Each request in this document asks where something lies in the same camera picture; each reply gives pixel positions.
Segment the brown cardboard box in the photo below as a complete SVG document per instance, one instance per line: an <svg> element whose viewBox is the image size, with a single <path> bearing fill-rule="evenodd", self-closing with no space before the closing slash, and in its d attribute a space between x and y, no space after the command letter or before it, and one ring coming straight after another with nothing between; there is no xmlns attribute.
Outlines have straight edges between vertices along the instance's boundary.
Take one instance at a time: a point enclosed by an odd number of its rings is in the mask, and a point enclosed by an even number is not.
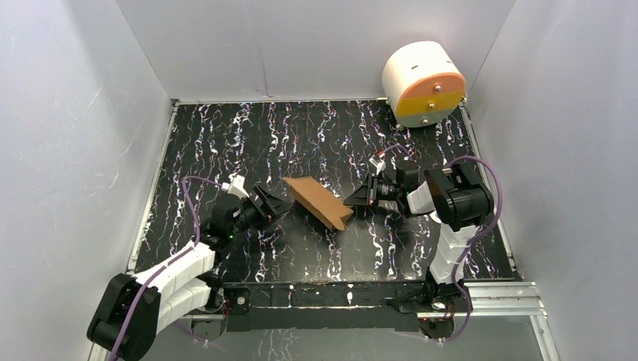
<svg viewBox="0 0 638 361"><path fill-rule="evenodd" d="M284 177L292 197L328 229L346 230L354 211L312 177Z"/></svg>

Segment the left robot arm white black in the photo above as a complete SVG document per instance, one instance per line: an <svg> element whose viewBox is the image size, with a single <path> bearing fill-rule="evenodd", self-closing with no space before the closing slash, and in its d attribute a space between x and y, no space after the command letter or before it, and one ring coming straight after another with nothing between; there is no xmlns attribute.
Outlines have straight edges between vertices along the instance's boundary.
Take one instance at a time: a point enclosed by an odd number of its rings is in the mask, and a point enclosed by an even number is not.
<svg viewBox="0 0 638 361"><path fill-rule="evenodd" d="M219 311L225 294L210 275L216 255L248 230L264 230L292 203L260 186L252 193L229 184L204 220L195 220L195 240L161 263L134 275L110 279L87 328L87 339L109 352L112 360L140 360L156 336L190 311Z"/></svg>

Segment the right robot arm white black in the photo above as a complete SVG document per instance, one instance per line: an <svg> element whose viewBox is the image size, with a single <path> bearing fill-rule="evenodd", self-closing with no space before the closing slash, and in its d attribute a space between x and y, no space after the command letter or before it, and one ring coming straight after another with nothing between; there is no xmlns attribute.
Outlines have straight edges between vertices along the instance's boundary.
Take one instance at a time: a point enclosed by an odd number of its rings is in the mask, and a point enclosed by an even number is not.
<svg viewBox="0 0 638 361"><path fill-rule="evenodd" d="M440 222L435 256L423 285L399 290L387 305L402 313L444 311L466 297L466 255L480 225L494 209L494 197L481 178L467 164L420 171L416 162L403 160L396 166L394 179L381 171L368 173L344 203L376 207L381 201L395 202L404 217L435 214Z"/></svg>

